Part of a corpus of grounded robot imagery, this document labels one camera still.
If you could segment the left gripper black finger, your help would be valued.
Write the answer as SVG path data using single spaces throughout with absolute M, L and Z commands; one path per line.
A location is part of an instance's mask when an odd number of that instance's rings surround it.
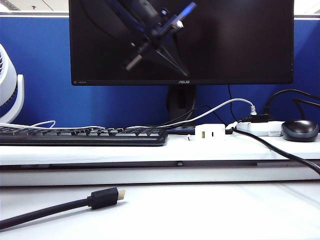
M 184 64 L 176 48 L 174 48 L 172 52 L 168 51 L 164 46 L 152 50 L 149 59 L 154 63 L 166 67 L 167 69 L 174 70 L 183 76 L 188 75 L 188 68 Z
M 165 58 L 170 63 L 170 67 L 183 76 L 188 76 L 189 70 L 181 58 L 173 33 L 168 33 L 162 39 L 162 48 Z

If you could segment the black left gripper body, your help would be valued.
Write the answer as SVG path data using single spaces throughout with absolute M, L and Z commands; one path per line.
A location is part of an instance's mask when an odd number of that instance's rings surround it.
M 174 14 L 171 17 L 168 17 L 168 11 L 166 9 L 157 12 L 147 1 L 134 1 L 130 6 L 132 14 L 135 14 L 139 18 L 144 17 L 147 22 L 143 25 L 137 24 L 135 27 L 135 29 L 142 34 L 142 44 L 138 47 L 138 50 L 123 63 L 123 67 L 127 71 L 131 71 L 142 60 L 151 61 L 151 51 L 162 47 L 163 38 L 168 33 L 176 36 L 176 34 L 184 28 L 183 20 L 197 7 L 197 4 L 192 1 L 183 8 L 179 14 Z

